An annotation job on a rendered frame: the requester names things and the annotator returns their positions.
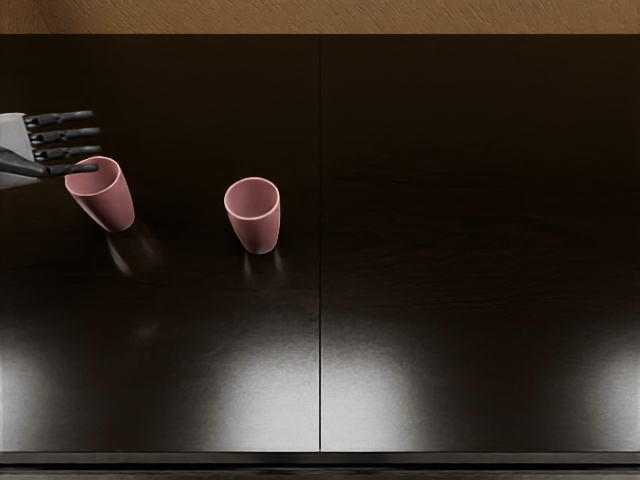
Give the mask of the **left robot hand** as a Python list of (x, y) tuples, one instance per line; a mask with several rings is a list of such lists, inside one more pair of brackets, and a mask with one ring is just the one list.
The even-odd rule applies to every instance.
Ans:
[(101, 153), (100, 146), (66, 145), (74, 138), (100, 134), (99, 128), (43, 130), (44, 127), (87, 120), (93, 116), (91, 110), (39, 115), (0, 114), (0, 190), (31, 185), (46, 178), (97, 172), (99, 166), (93, 160), (86, 165), (50, 165), (50, 162)]

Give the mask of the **pink cup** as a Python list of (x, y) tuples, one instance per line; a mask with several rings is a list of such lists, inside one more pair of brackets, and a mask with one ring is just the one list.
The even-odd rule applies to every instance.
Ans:
[(281, 197), (274, 183), (261, 177), (238, 180), (227, 189), (224, 207), (246, 251), (266, 254), (276, 247), (281, 223)]
[(104, 230), (128, 229), (135, 221), (135, 209), (120, 165), (111, 158), (96, 156), (78, 162), (76, 167), (89, 165), (96, 165), (98, 169), (65, 177), (67, 191)]

